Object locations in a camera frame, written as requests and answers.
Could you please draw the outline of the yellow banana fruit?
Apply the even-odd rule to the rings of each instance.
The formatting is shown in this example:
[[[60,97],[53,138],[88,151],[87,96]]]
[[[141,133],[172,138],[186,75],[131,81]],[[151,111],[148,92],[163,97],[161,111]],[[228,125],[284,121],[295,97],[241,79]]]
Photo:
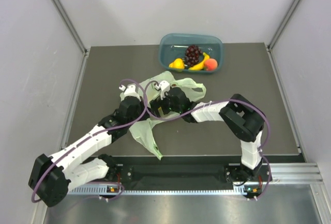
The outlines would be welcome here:
[[[204,58],[203,58],[203,60],[201,62],[199,62],[198,64],[196,64],[196,65],[194,65],[192,67],[190,67],[188,70],[193,70],[193,71],[203,70],[204,69],[204,63],[208,59],[210,59],[210,56],[207,53],[205,53],[205,52],[203,52],[203,56],[204,56]]]

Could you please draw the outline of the small yellow fruit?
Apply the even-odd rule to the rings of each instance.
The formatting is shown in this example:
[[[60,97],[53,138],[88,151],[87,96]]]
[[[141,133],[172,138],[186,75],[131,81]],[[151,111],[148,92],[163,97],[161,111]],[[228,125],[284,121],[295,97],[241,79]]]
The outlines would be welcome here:
[[[164,115],[163,110],[162,110],[161,107],[158,109],[158,111],[159,111],[160,115]]]

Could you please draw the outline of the right aluminium frame post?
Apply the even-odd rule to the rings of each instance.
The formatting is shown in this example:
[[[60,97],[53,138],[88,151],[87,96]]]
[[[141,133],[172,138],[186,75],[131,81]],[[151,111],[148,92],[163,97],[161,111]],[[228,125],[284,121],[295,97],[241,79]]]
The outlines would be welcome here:
[[[291,4],[288,8],[288,10],[286,11],[284,17],[282,18],[280,24],[278,25],[275,33],[273,34],[271,41],[269,42],[269,44],[266,46],[267,51],[271,52],[272,49],[275,47],[275,45],[277,44],[279,38],[281,37],[281,35],[283,34],[283,32],[285,31],[287,25],[289,24],[289,22],[291,21],[292,17],[295,14],[295,11],[297,10],[297,8],[299,7],[299,5],[301,4],[302,0],[292,0]]]

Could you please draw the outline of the dark red grape bunch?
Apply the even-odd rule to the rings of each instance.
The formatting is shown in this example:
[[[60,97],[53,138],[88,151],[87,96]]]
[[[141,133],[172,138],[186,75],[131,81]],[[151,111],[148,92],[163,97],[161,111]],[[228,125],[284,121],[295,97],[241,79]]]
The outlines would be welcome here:
[[[187,67],[192,67],[199,63],[202,50],[197,45],[190,45],[184,56],[184,61]]]

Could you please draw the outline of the aluminium rail profile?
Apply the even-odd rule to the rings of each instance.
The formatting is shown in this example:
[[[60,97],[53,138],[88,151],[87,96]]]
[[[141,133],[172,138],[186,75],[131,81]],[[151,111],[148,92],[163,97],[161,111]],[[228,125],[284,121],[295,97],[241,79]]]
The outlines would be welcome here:
[[[323,178],[316,163],[271,163],[270,168],[272,173],[270,184],[323,184]]]

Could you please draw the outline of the yellow lemon fruit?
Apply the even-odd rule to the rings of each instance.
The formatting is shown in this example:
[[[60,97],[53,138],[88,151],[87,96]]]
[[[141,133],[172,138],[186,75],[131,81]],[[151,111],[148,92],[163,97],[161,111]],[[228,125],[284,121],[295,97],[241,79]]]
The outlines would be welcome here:
[[[169,64],[170,68],[183,70],[185,69],[184,61],[181,58],[176,58],[172,63]]]

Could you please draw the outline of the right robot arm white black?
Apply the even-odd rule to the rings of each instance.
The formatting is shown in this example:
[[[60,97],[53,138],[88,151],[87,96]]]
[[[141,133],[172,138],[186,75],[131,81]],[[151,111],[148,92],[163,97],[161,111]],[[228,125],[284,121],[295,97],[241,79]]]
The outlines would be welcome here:
[[[149,104],[152,115],[161,120],[169,119],[170,113],[177,113],[188,123],[224,122],[240,140],[242,149],[240,167],[228,171],[227,180],[239,186],[260,175],[265,116],[242,95],[234,94],[222,102],[194,102],[182,89],[174,87]]]

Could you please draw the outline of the left aluminium frame post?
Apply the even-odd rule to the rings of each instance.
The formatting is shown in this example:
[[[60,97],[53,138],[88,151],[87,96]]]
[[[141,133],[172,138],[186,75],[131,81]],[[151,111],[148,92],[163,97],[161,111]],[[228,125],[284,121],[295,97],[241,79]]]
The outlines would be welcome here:
[[[76,45],[78,46],[79,50],[83,54],[86,54],[87,53],[87,48],[83,44],[83,41],[80,38],[76,28],[74,27],[73,22],[71,21],[71,19],[68,15],[67,11],[65,10],[61,0],[51,0],[51,2],[53,3],[56,11],[58,12],[59,16],[61,17],[63,23],[67,27],[67,30],[71,34],[71,36],[74,39],[74,41],[75,41]]]

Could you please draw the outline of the light green plastic bag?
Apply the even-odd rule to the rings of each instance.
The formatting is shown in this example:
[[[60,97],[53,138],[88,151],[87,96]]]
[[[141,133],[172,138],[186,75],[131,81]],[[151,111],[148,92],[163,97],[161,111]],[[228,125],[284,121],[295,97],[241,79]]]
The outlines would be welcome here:
[[[141,83],[131,82],[127,86],[121,85],[119,87],[122,91],[120,94],[121,100],[124,100],[126,96],[143,97],[144,94],[146,94],[147,106],[154,116],[134,123],[129,128],[129,131],[138,143],[161,160],[163,155],[154,139],[152,129],[157,124],[164,122],[166,118],[174,118],[179,116],[179,114],[161,107],[161,89],[156,85],[157,83],[160,84],[161,89],[173,89],[178,87],[185,93],[186,97],[193,102],[205,97],[206,87],[202,83],[197,83],[192,78],[177,80],[169,71],[162,72]]]

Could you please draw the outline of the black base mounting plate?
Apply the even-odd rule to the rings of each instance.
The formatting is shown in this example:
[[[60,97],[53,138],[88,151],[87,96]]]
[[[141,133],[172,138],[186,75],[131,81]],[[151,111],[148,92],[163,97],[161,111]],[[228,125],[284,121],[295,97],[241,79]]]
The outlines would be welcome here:
[[[126,191],[225,190],[236,183],[227,172],[240,167],[239,156],[113,156],[110,172],[101,182],[118,182]],[[270,176],[266,165],[246,184],[265,183]]]

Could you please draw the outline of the aluminium frame post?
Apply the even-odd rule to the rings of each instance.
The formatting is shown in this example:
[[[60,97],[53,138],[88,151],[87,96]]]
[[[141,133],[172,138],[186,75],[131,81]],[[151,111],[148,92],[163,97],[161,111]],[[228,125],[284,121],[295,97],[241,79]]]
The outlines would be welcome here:
[[[277,44],[279,38],[281,37],[281,35],[283,34],[283,32],[285,31],[287,25],[289,24],[289,22],[291,21],[292,17],[295,14],[295,11],[297,10],[297,8],[299,7],[299,5],[301,4],[302,0],[292,0],[291,4],[288,8],[288,10],[286,11],[284,17],[282,18],[280,24],[278,25],[275,33],[273,34],[271,41],[269,42],[269,44],[266,46],[267,51],[271,52],[272,49],[275,47],[275,45]]]
[[[79,50],[83,54],[86,54],[87,53],[87,48],[83,44],[83,41],[80,38],[76,28],[74,27],[73,22],[71,21],[71,19],[68,15],[67,11],[65,10],[61,0],[51,0],[51,2],[53,3],[56,11],[58,12],[59,16],[61,17],[63,23],[67,27],[67,30],[71,34],[71,36],[74,39],[74,41],[75,41],[76,45],[78,46]]]

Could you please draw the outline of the orange peach fruit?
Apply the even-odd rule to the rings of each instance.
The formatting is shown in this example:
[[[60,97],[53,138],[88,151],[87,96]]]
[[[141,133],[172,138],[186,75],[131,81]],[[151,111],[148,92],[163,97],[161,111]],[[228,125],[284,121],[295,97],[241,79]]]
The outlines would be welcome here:
[[[217,68],[218,68],[218,62],[213,58],[209,58],[204,62],[204,70],[206,71],[214,71]]]

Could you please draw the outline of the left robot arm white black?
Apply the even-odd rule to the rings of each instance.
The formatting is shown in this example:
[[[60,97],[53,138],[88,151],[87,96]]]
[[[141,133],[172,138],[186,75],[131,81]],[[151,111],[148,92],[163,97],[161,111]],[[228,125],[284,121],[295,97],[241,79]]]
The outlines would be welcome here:
[[[134,123],[148,117],[146,112],[146,99],[127,96],[112,114],[101,119],[79,140],[50,156],[39,155],[28,181],[33,190],[32,202],[42,201],[48,207],[60,203],[73,187],[74,180],[69,174],[92,154],[126,135]]]

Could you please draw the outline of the teal plastic container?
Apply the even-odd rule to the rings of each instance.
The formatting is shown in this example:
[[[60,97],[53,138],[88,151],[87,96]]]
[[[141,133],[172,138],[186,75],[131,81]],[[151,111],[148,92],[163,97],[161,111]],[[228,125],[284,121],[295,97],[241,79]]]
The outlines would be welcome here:
[[[159,44],[158,59],[169,70],[211,74],[224,61],[223,43],[209,35],[167,34]]]

